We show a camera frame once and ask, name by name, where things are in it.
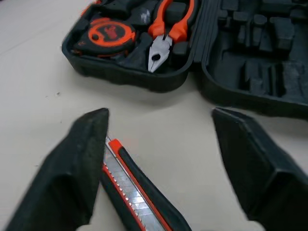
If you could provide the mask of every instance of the orange pliers handle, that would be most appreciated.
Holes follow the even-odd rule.
[[[148,33],[155,39],[157,36],[164,35],[166,33],[164,16],[167,7],[173,0],[163,0],[158,8],[157,17],[153,24],[149,27]],[[173,43],[182,42],[187,40],[187,31],[192,26],[195,17],[198,13],[199,0],[190,0],[189,8],[186,15],[181,21],[175,23],[169,32],[169,36],[172,38]]]

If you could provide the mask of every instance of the tape measure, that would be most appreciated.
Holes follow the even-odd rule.
[[[92,20],[74,49],[82,54],[108,57],[134,48],[136,31],[129,23],[110,18]]]

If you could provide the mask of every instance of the open tool case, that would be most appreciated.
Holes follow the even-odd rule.
[[[84,52],[76,52],[76,44],[80,43],[81,37],[90,36],[88,32],[91,30],[91,23],[93,23],[95,17],[121,20],[121,22],[128,23],[131,27],[128,30],[133,28],[136,33],[135,40],[133,41],[135,48],[125,54],[129,57],[131,52],[134,52],[140,46],[143,36],[151,37],[147,33],[148,28],[153,23],[154,15],[158,14],[158,6],[162,0],[135,0],[134,7],[131,7],[132,10],[128,13],[122,13],[123,9],[114,9],[115,7],[113,7],[113,4],[116,6],[123,2],[127,3],[127,1],[97,1],[84,11],[80,19],[73,26],[63,41],[62,51],[75,70],[84,76],[104,78],[116,84],[137,85],[157,92],[174,90],[180,87],[186,80],[189,67],[193,62],[193,53],[196,50],[196,43],[194,41],[199,36],[196,32],[197,27],[194,25],[196,25],[198,18],[200,18],[202,10],[199,9],[202,9],[200,5],[203,5],[204,2],[199,2],[199,0],[193,1],[196,4],[193,10],[194,17],[190,20],[190,26],[187,31],[187,41],[179,43],[177,45],[178,48],[170,51],[169,59],[154,73],[148,71],[149,47],[153,42],[152,38],[150,38],[150,41],[145,39],[149,41],[145,53],[137,54],[136,57],[133,57],[132,61],[129,60],[128,62],[121,55],[119,55],[120,57],[118,55],[106,57],[99,54],[89,55]],[[172,2],[169,5],[165,13],[167,32],[185,16],[188,8],[189,3],[187,1]]]
[[[169,6],[167,30],[185,15],[184,2],[188,6],[184,0]],[[181,86],[192,71],[202,94],[214,103],[307,118],[308,0],[200,0],[187,49],[172,47],[167,64],[154,73],[72,52],[104,4],[109,2],[91,5],[63,42],[64,55],[82,75],[165,92]],[[102,14],[110,17],[108,11]]]

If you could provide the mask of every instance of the pliers jaw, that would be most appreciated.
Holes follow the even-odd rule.
[[[165,62],[170,53],[172,38],[167,35],[157,36],[149,51],[148,71],[154,72]]]

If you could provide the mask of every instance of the table surface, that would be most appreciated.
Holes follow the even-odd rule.
[[[44,157],[82,114],[110,108],[109,134],[184,215],[193,231],[261,231],[246,220],[224,170],[207,102],[189,76],[165,94],[84,78],[61,43],[88,0],[0,2],[0,229]],[[308,172],[308,124],[252,115]],[[91,225],[124,227],[100,187]]]

